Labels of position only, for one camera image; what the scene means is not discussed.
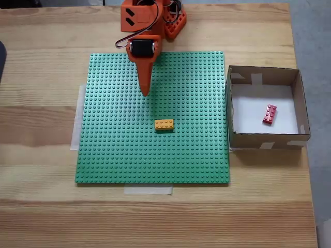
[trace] green lego baseplate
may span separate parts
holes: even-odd
[[[127,54],[92,54],[76,182],[228,183],[224,78],[223,52],[163,52],[144,97]]]

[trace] open cardboard box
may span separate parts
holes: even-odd
[[[268,104],[277,107],[271,125],[262,122]],[[229,66],[227,114],[232,148],[301,148],[310,138],[297,69]]]

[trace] gray floor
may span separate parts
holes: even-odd
[[[119,5],[121,0],[106,0]],[[328,0],[184,0],[190,4],[290,3],[298,68],[301,69],[311,139],[308,143],[316,224],[331,218],[331,1]],[[102,0],[42,0],[45,7],[102,5]]]

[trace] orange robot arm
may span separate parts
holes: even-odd
[[[153,63],[161,52],[162,38],[174,39],[186,23],[179,0],[173,1],[125,0],[121,5],[121,31],[135,33],[119,40],[116,47],[126,47],[129,59],[136,64],[143,96],[149,93]]]

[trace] wood grain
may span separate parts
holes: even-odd
[[[185,7],[165,51],[296,67],[287,4]],[[90,53],[124,52],[119,30],[118,7],[0,10],[0,247],[317,247],[306,149],[233,152],[228,186],[177,184],[172,195],[75,185],[79,85]]]

